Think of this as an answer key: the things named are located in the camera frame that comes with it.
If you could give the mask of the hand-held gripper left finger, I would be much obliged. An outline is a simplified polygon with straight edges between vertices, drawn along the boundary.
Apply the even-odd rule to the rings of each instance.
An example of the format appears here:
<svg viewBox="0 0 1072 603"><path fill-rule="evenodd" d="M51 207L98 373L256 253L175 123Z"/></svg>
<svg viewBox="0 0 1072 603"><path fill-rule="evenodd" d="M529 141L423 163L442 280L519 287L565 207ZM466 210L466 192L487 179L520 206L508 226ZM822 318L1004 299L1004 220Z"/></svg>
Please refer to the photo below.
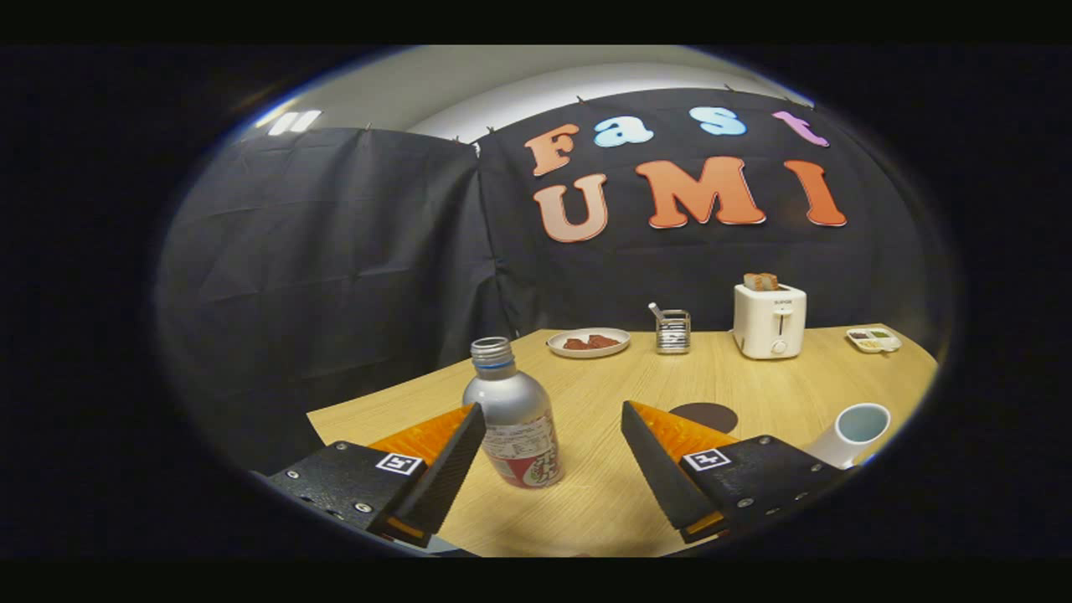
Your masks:
<svg viewBox="0 0 1072 603"><path fill-rule="evenodd" d="M461 407L371 444L334 441L265 483L353 531L425 547L451 511L485 431L482 409Z"/></svg>

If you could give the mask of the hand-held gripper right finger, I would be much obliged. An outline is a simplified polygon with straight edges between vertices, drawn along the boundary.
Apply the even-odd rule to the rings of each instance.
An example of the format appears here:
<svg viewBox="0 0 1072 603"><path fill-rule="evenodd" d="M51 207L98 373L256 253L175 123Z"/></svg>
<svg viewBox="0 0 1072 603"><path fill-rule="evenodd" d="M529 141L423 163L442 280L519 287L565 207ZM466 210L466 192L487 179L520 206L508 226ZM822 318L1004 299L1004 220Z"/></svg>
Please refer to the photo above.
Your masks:
<svg viewBox="0 0 1072 603"><path fill-rule="evenodd" d="M777 436L734 436L632 400L621 433L667 521L686 544L765 529L848 477Z"/></svg>

